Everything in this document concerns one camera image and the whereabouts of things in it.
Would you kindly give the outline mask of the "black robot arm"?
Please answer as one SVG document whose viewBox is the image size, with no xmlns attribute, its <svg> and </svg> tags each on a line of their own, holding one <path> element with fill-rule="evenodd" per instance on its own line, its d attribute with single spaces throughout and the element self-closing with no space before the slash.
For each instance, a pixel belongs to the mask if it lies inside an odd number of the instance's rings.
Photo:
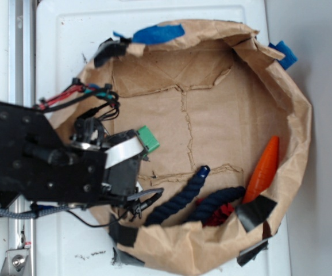
<svg viewBox="0 0 332 276">
<path fill-rule="evenodd" d="M 89 115 L 74 128 L 65 143 L 42 113 L 0 102 L 0 191 L 79 205 L 138 199 L 140 164 L 153 151 L 147 130 L 110 135 Z"/>
</svg>

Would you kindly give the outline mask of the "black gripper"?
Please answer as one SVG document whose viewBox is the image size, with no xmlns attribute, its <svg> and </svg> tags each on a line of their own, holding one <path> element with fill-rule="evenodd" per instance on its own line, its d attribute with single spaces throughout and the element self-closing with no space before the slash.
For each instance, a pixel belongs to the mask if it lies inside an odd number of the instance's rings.
<svg viewBox="0 0 332 276">
<path fill-rule="evenodd" d="M 137 130 L 131 129 L 105 138 L 106 163 L 102 180 L 101 201 L 110 205 L 125 205 L 144 196 L 137 190 L 141 162 L 148 160 Z"/>
</svg>

